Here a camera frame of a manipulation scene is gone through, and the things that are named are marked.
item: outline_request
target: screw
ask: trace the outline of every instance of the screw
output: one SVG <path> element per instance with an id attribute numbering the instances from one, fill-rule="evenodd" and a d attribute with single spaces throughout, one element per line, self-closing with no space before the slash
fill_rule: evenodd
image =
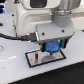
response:
<path id="1" fill-rule="evenodd" d="M 14 14 L 12 14 L 12 16 L 14 16 Z"/>
<path id="2" fill-rule="evenodd" d="M 3 26 L 3 23 L 0 23 L 0 26 Z"/>
<path id="3" fill-rule="evenodd" d="M 44 35 L 45 35 L 45 33 L 43 32 L 43 33 L 42 33 L 42 35 L 44 36 Z"/>
<path id="4" fill-rule="evenodd" d="M 62 30 L 62 32 L 64 33 L 65 31 L 64 31 L 64 30 Z"/>
<path id="5" fill-rule="evenodd" d="M 2 46 L 0 46 L 0 51 L 2 51 L 3 50 L 3 47 Z"/>

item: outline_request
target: cable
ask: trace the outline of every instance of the cable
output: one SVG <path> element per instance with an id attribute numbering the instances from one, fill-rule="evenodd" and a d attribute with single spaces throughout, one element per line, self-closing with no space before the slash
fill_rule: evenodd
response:
<path id="1" fill-rule="evenodd" d="M 21 41 L 31 41 L 31 42 L 37 41 L 36 33 L 30 33 L 29 35 L 25 35 L 21 37 L 12 37 L 0 33 L 0 37 L 10 40 L 21 40 Z"/>

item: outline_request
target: silver base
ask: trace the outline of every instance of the silver base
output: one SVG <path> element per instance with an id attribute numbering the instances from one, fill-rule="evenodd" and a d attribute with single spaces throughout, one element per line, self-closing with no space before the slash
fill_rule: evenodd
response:
<path id="1" fill-rule="evenodd" d="M 34 51 L 26 53 L 30 67 L 40 66 L 50 62 L 66 59 L 62 51 L 50 55 L 48 52 Z"/>

